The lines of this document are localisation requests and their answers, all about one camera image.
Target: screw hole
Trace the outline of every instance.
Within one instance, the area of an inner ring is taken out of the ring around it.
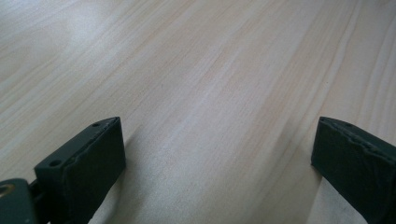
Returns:
[[[61,162],[62,162],[62,161],[60,161],[60,160],[52,161],[52,162],[49,164],[49,166],[54,167],[54,166],[57,166],[57,165],[61,164]]]
[[[15,189],[15,185],[13,185],[13,184],[5,184],[5,185],[0,186],[0,198],[8,195],[14,189]]]

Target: wood grain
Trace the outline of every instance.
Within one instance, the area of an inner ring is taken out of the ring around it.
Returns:
[[[0,177],[33,181],[120,116],[128,168],[92,223],[364,223],[310,154],[319,116],[396,144],[395,16],[386,0],[2,1]]]

